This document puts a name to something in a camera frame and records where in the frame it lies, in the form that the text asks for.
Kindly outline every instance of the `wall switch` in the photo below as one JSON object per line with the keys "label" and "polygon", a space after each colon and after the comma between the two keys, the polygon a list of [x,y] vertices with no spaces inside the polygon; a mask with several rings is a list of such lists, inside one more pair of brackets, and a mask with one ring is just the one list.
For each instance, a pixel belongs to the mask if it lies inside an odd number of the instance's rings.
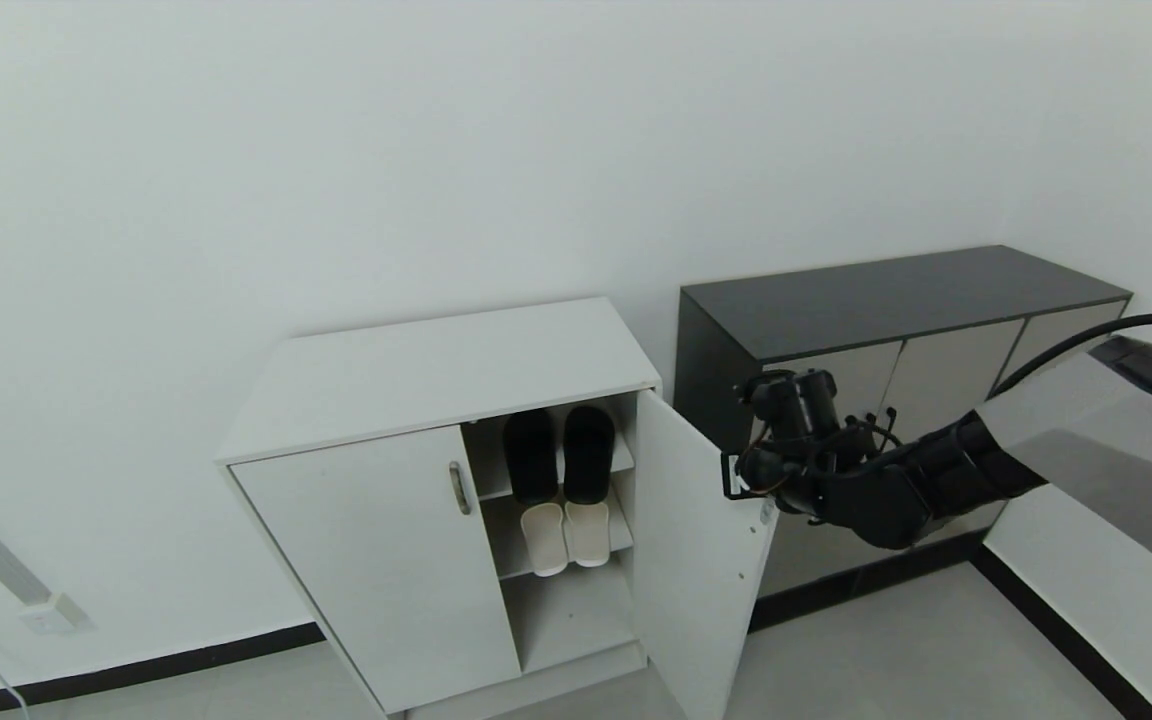
{"label": "wall switch", "polygon": [[78,611],[78,606],[65,593],[54,593],[48,601],[26,607],[18,613],[18,617],[39,635],[74,632],[74,628],[86,619],[83,611]]}

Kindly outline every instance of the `white slipper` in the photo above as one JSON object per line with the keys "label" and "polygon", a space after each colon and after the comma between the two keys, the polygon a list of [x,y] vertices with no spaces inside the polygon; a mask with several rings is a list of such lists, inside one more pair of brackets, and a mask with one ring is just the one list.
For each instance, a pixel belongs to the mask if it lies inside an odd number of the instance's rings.
{"label": "white slipper", "polygon": [[567,540],[563,538],[563,509],[558,502],[529,507],[522,513],[522,538],[531,571],[540,578],[558,575],[567,568]]}
{"label": "white slipper", "polygon": [[612,556],[612,539],[607,523],[611,511],[607,503],[567,503],[567,526],[571,530],[571,558],[582,568],[607,564]]}

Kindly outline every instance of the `cabinet door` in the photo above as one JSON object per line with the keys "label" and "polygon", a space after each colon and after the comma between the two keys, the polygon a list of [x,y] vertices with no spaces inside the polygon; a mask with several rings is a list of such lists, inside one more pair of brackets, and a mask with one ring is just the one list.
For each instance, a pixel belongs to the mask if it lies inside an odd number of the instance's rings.
{"label": "cabinet door", "polygon": [[[882,393],[896,366],[900,347],[900,342],[858,347],[842,353],[789,359],[767,365],[764,370],[829,370],[838,384],[838,395],[833,399],[838,418],[842,420],[847,415],[864,418],[865,414],[878,414]],[[755,420],[755,435],[760,430],[761,423]],[[812,526],[808,524],[805,515],[785,515],[776,523],[776,532],[772,537],[759,596],[786,591],[812,579],[858,568],[890,556],[892,552],[863,541],[849,529],[835,525]]]}
{"label": "cabinet door", "polygon": [[634,630],[690,720],[719,720],[776,515],[730,501],[722,454],[653,392],[636,418]]}
{"label": "cabinet door", "polygon": [[232,470],[385,712],[521,675],[460,429]]}
{"label": "cabinet door", "polygon": [[[1011,350],[1011,357],[1007,361],[1007,366],[1002,370],[1002,374],[998,379],[1003,381],[1007,376],[1020,370],[1021,365],[1029,363],[1039,353],[1047,350],[1048,347],[1069,338],[1071,334],[1083,332],[1086,328],[1093,327],[1093,325],[1114,320],[1117,316],[1123,314],[1124,306],[1126,302],[1111,302],[1106,305],[1078,306],[1078,309],[1066,310],[1062,313],[1038,314],[1034,318],[1030,318],[1029,323],[1025,323],[1024,329],[1021,329],[1015,350]],[[1084,353],[1089,348],[1100,344],[1104,340],[1105,338],[1098,338],[1097,340],[1075,347],[1074,350],[1053,359],[1051,364],[1044,365],[1044,369],[1055,367],[1066,357]]]}
{"label": "cabinet door", "polygon": [[[980,325],[905,342],[882,407],[897,411],[896,437],[911,442],[961,418],[988,394],[1015,346],[1021,320]],[[988,528],[1002,502],[978,507],[923,538],[923,544]]]}

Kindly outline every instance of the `black countertop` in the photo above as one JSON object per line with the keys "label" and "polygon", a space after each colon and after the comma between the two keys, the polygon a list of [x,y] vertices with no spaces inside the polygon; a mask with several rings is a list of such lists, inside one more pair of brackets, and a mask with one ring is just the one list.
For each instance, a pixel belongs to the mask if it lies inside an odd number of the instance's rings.
{"label": "black countertop", "polygon": [[1001,245],[691,285],[682,291],[764,363],[1132,296]]}

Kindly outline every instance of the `slipper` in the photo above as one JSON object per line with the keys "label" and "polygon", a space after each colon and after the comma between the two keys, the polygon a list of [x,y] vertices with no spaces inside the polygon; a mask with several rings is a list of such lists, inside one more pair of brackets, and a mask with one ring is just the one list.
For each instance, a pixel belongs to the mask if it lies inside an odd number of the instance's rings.
{"label": "slipper", "polygon": [[607,503],[612,480],[612,448],[616,425],[598,407],[582,406],[567,415],[563,426],[563,495],[571,532],[571,560],[585,568],[607,564]]}
{"label": "slipper", "polygon": [[522,538],[536,577],[548,578],[567,568],[567,540],[563,538],[563,509],[556,502],[529,507],[522,513]]}
{"label": "slipper", "polygon": [[567,526],[571,530],[571,560],[581,568],[598,568],[612,558],[607,503],[567,503]]}
{"label": "slipper", "polygon": [[544,410],[514,414],[502,432],[503,462],[509,470],[513,497],[526,507],[550,502],[558,495],[554,460],[554,420]]}

